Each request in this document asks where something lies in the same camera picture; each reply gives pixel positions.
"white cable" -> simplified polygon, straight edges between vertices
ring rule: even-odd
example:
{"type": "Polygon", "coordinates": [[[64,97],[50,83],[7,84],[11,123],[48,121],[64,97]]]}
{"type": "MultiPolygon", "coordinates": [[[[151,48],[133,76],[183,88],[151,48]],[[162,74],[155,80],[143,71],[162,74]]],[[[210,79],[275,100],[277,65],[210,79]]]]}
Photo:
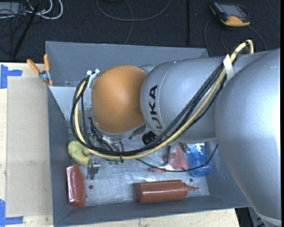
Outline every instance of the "white cable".
{"type": "Polygon", "coordinates": [[[58,2],[59,2],[60,7],[61,7],[61,11],[60,11],[58,16],[56,16],[56,17],[46,17],[46,16],[43,16],[42,14],[37,14],[37,15],[42,17],[42,18],[46,18],[46,19],[58,19],[58,18],[60,18],[62,16],[62,14],[63,14],[63,4],[62,4],[61,0],[58,0],[58,2]]]}
{"type": "Polygon", "coordinates": [[[43,14],[47,14],[47,13],[49,13],[51,10],[52,10],[52,8],[53,8],[53,1],[52,0],[49,0],[49,2],[50,2],[50,7],[49,7],[49,9],[47,10],[47,11],[45,11],[45,12],[37,12],[36,13],[36,15],[43,15],[43,14]]]}
{"type": "MultiPolygon", "coordinates": [[[[58,18],[60,18],[61,16],[62,16],[62,14],[63,14],[63,4],[62,4],[62,1],[61,0],[58,0],[58,2],[59,2],[59,4],[60,4],[60,8],[61,8],[61,11],[60,11],[60,13],[59,13],[59,15],[57,15],[56,17],[47,17],[47,16],[44,16],[44,14],[47,14],[47,13],[49,13],[52,9],[53,9],[53,1],[52,0],[49,0],[50,1],[50,8],[47,10],[47,11],[45,11],[45,12],[37,12],[36,13],[36,15],[37,16],[40,16],[40,17],[42,17],[42,18],[45,18],[45,19],[58,19],[58,18]]],[[[29,3],[29,0],[27,0],[27,2],[28,2],[28,4],[30,5],[30,8],[32,9],[32,10],[34,10],[34,8],[33,8],[33,6],[29,3]]]]}

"yellow object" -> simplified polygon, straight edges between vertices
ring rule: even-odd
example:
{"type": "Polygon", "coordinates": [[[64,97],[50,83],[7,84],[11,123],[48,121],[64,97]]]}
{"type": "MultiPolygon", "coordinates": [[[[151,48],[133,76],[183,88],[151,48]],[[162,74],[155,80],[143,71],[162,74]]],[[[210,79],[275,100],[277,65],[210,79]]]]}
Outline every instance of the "yellow object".
{"type": "Polygon", "coordinates": [[[68,154],[79,165],[87,166],[89,163],[90,152],[80,142],[73,140],[67,146],[68,154]]]}
{"type": "MultiPolygon", "coordinates": [[[[241,43],[236,49],[235,51],[232,53],[232,55],[230,56],[230,60],[231,62],[234,62],[235,58],[237,57],[237,54],[244,48],[248,46],[249,47],[249,52],[253,53],[254,52],[254,48],[253,48],[253,44],[251,40],[246,40],[245,42],[241,43]]],[[[226,76],[226,69],[225,67],[223,68],[222,72],[220,73],[219,77],[217,78],[216,82],[214,83],[214,85],[212,86],[212,88],[210,89],[210,91],[208,92],[208,94],[206,95],[204,101],[200,104],[200,106],[196,109],[196,111],[193,113],[193,115],[186,121],[185,124],[183,124],[182,127],[180,127],[176,132],[174,132],[171,136],[169,136],[167,139],[165,139],[163,142],[161,142],[158,146],[156,146],[155,148],[152,148],[148,151],[136,154],[136,155],[132,155],[132,156],[122,156],[123,160],[129,160],[129,159],[138,159],[147,155],[150,155],[154,152],[156,152],[157,150],[163,148],[164,146],[170,144],[171,142],[173,142],[177,137],[179,137],[189,126],[191,126],[193,124],[193,122],[196,120],[196,118],[198,117],[198,115],[203,111],[203,109],[206,107],[206,105],[210,102],[211,98],[214,96],[214,94],[216,93],[216,91],[218,90],[220,84],[223,82],[224,77],[226,76]]],[[[83,82],[82,85],[80,86],[78,93],[77,93],[77,97],[80,95],[80,93],[83,90],[84,85],[86,84],[86,82],[83,82]]],[[[80,127],[79,127],[79,121],[78,121],[78,103],[75,105],[75,109],[74,109],[74,121],[75,121],[75,128],[78,134],[78,137],[80,138],[80,140],[86,144],[86,141],[84,140],[81,132],[80,132],[80,127]]],[[[106,155],[106,154],[102,154],[99,153],[95,150],[92,149],[88,149],[89,152],[95,156],[107,159],[107,160],[119,160],[120,157],[119,156],[111,156],[111,155],[106,155]]]]}

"orange device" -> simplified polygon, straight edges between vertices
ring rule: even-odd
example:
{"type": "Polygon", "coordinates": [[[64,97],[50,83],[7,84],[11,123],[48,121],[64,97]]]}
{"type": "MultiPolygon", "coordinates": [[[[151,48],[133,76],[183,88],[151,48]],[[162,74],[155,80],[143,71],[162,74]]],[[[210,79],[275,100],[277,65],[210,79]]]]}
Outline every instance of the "orange device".
{"type": "Polygon", "coordinates": [[[213,14],[226,26],[242,27],[250,24],[247,10],[237,4],[211,2],[213,14]]]}

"black cable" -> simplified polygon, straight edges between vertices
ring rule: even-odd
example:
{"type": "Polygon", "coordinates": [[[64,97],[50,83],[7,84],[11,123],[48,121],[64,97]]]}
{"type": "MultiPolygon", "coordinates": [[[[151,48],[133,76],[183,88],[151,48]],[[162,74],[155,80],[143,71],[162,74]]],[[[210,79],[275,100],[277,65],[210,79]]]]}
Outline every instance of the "black cable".
{"type": "MultiPolygon", "coordinates": [[[[129,10],[130,10],[130,12],[131,12],[132,19],[133,19],[133,10],[132,10],[131,6],[128,4],[127,1],[124,0],[124,2],[127,4],[128,8],[129,8],[129,10]]],[[[131,21],[131,29],[130,29],[130,31],[129,31],[129,33],[128,33],[127,39],[126,39],[126,41],[124,42],[124,44],[127,44],[127,41],[128,41],[128,39],[129,39],[129,37],[131,36],[132,30],[133,30],[133,20],[131,21]]]]}
{"type": "Polygon", "coordinates": [[[120,146],[121,146],[122,152],[124,152],[125,149],[124,149],[124,144],[122,143],[122,141],[120,141],[119,144],[120,144],[120,146]]]}
{"type": "Polygon", "coordinates": [[[265,47],[265,51],[267,51],[267,46],[266,46],[266,43],[265,43],[264,39],[262,38],[262,36],[253,27],[248,25],[248,28],[250,28],[253,32],[256,33],[257,36],[259,36],[260,40],[262,41],[262,43],[265,47]]]}
{"type": "MultiPolygon", "coordinates": [[[[169,125],[169,127],[164,132],[162,132],[162,134],[160,134],[157,138],[155,138],[152,142],[150,142],[146,146],[144,146],[140,149],[122,152],[122,155],[123,156],[132,156],[132,155],[136,155],[137,153],[144,152],[146,150],[149,150],[149,149],[156,147],[157,143],[159,141],[161,141],[164,136],[167,135],[167,133],[176,125],[176,123],[178,123],[178,121],[182,118],[182,116],[185,114],[185,112],[189,109],[192,111],[195,108],[195,106],[201,100],[203,95],[207,92],[208,88],[213,84],[216,77],[219,75],[219,72],[222,70],[222,67],[223,67],[223,65],[221,64],[219,67],[217,67],[215,69],[215,71],[210,75],[210,77],[206,80],[206,82],[201,86],[201,88],[194,95],[194,97],[190,100],[190,102],[186,105],[186,107],[182,110],[182,112],[174,119],[174,121],[169,125]]],[[[81,83],[79,83],[79,85],[78,85],[78,87],[75,91],[75,95],[77,95],[80,85],[81,85],[81,83]]],[[[89,146],[88,144],[84,144],[84,143],[83,143],[83,145],[85,145],[87,148],[90,148],[90,149],[97,149],[95,146],[89,146]]],[[[107,152],[107,153],[111,154],[111,155],[118,155],[118,156],[121,155],[120,153],[116,153],[116,152],[107,152]]]]}
{"type": "Polygon", "coordinates": [[[28,23],[27,23],[27,25],[26,25],[26,27],[25,27],[23,33],[21,34],[21,37],[19,38],[19,40],[18,40],[18,42],[17,42],[17,44],[16,44],[15,50],[14,50],[14,52],[13,52],[13,54],[12,54],[12,59],[13,59],[13,60],[15,60],[15,58],[16,58],[16,55],[17,55],[17,53],[18,53],[18,51],[19,51],[19,49],[20,49],[20,47],[21,47],[21,45],[22,45],[22,43],[23,43],[23,41],[24,41],[25,36],[27,35],[28,29],[29,29],[30,26],[32,25],[32,22],[33,22],[33,20],[34,20],[34,18],[35,18],[36,12],[38,11],[38,9],[39,9],[39,7],[40,7],[42,1],[43,1],[43,0],[38,0],[38,3],[37,3],[37,5],[35,6],[35,9],[34,9],[32,15],[31,15],[31,17],[30,17],[30,19],[29,19],[29,21],[28,21],[28,23]]]}
{"type": "Polygon", "coordinates": [[[132,18],[120,18],[120,17],[111,16],[111,15],[107,14],[106,12],[104,12],[104,11],[100,8],[100,6],[99,6],[99,0],[96,1],[96,4],[97,4],[98,9],[99,9],[104,15],[106,15],[106,16],[108,16],[108,17],[110,17],[110,18],[113,18],[113,19],[116,19],[116,20],[121,20],[121,21],[145,21],[145,20],[148,20],[148,19],[152,19],[152,18],[154,18],[154,17],[157,17],[157,16],[159,16],[161,13],[163,13],[163,12],[167,9],[167,7],[169,6],[170,1],[171,1],[171,0],[169,0],[169,1],[167,2],[167,5],[165,6],[165,8],[164,8],[163,10],[161,10],[159,13],[157,13],[157,14],[155,14],[155,15],[153,15],[153,16],[150,16],[150,17],[136,18],[136,19],[132,19],[132,18]]]}
{"type": "Polygon", "coordinates": [[[74,137],[77,139],[77,141],[80,142],[83,146],[85,146],[85,147],[87,147],[87,148],[90,148],[90,149],[97,150],[97,151],[99,151],[99,152],[103,152],[103,153],[107,153],[107,152],[112,153],[112,152],[114,152],[114,151],[107,151],[107,150],[105,150],[105,149],[103,149],[103,148],[96,147],[96,146],[94,146],[93,144],[87,144],[87,143],[81,141],[81,139],[78,137],[78,135],[77,135],[77,133],[76,133],[76,131],[75,131],[75,129],[74,129],[74,125],[73,125],[74,108],[75,108],[76,104],[79,102],[79,100],[82,98],[82,96],[83,96],[83,94],[84,94],[84,90],[85,90],[85,88],[86,88],[86,84],[83,86],[83,90],[81,91],[81,93],[80,93],[77,97],[76,97],[76,95],[78,94],[78,90],[79,90],[79,88],[81,87],[81,85],[82,85],[84,82],[87,82],[87,81],[89,80],[89,77],[90,77],[90,75],[87,75],[84,79],[82,79],[81,82],[78,84],[76,90],[75,90],[75,94],[74,94],[75,99],[74,99],[74,101],[73,101],[73,107],[72,107],[72,109],[71,109],[71,120],[70,120],[70,123],[71,123],[71,131],[72,131],[74,137]]]}
{"type": "Polygon", "coordinates": [[[223,29],[223,30],[221,31],[220,39],[221,39],[221,43],[222,43],[222,45],[223,45],[225,51],[226,51],[227,53],[229,53],[229,51],[228,51],[228,49],[226,48],[226,46],[225,46],[225,44],[224,44],[224,41],[223,41],[223,33],[224,33],[224,31],[225,31],[225,29],[223,29]]]}
{"type": "Polygon", "coordinates": [[[217,147],[218,147],[218,144],[216,144],[216,146],[215,146],[214,149],[213,149],[212,154],[210,155],[210,157],[208,158],[208,160],[207,160],[205,163],[203,163],[203,164],[200,165],[200,166],[196,166],[196,167],[193,167],[193,168],[190,168],[190,169],[187,169],[187,170],[179,170],[179,171],[167,170],[167,169],[165,169],[165,168],[161,168],[161,167],[159,167],[159,166],[154,166],[154,165],[152,165],[152,164],[149,164],[149,163],[147,163],[147,162],[145,162],[145,161],[142,161],[141,159],[136,159],[136,160],[137,160],[137,161],[140,161],[140,162],[142,162],[143,164],[146,164],[146,165],[148,165],[148,166],[150,166],[150,167],[153,167],[153,168],[156,168],[156,169],[160,169],[160,170],[163,170],[163,171],[166,171],[166,172],[189,172],[189,171],[198,169],[198,168],[203,167],[203,166],[205,166],[206,164],[208,164],[208,163],[210,162],[210,160],[213,158],[213,155],[214,155],[214,153],[215,153],[217,147]]]}
{"type": "Polygon", "coordinates": [[[209,24],[212,20],[213,20],[213,18],[211,18],[210,20],[208,20],[207,23],[206,23],[206,25],[205,25],[205,28],[204,28],[204,39],[205,39],[206,48],[207,48],[209,57],[211,57],[212,54],[211,54],[210,51],[209,51],[209,46],[208,46],[208,42],[207,42],[207,38],[206,38],[206,29],[207,29],[208,24],[209,24]]]}

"gray surface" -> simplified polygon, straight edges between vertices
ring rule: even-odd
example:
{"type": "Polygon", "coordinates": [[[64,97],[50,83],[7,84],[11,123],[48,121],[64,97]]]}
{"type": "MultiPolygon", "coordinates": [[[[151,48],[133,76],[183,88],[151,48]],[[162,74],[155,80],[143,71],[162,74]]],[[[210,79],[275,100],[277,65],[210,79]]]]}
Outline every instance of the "gray surface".
{"type": "Polygon", "coordinates": [[[215,129],[227,166],[253,209],[281,220],[280,50],[260,55],[217,98],[215,129]]]}
{"type": "Polygon", "coordinates": [[[159,65],[161,63],[208,56],[206,49],[156,46],[45,43],[55,86],[77,86],[88,70],[101,72],[116,65],[159,65]]]}
{"type": "Polygon", "coordinates": [[[19,10],[19,3],[0,2],[0,16],[14,15],[14,13],[17,13],[18,10],[19,10]]]}
{"type": "MultiPolygon", "coordinates": [[[[84,77],[87,69],[95,69],[99,64],[103,65],[101,67],[101,71],[103,71],[103,68],[117,64],[158,65],[167,61],[205,57],[207,55],[205,49],[57,42],[46,42],[46,52],[51,63],[54,86],[72,86],[72,83],[73,86],[76,86],[75,82],[78,83],[84,77]]],[[[68,125],[50,90],[48,90],[48,106],[53,218],[56,226],[93,224],[250,206],[234,182],[218,149],[212,159],[213,171],[206,177],[209,195],[187,197],[182,201],[165,203],[139,204],[136,201],[130,201],[73,209],[67,202],[65,173],[66,167],[71,164],[66,148],[70,134],[68,125]]],[[[210,153],[214,145],[215,142],[210,141],[208,147],[205,148],[210,153]]]]}

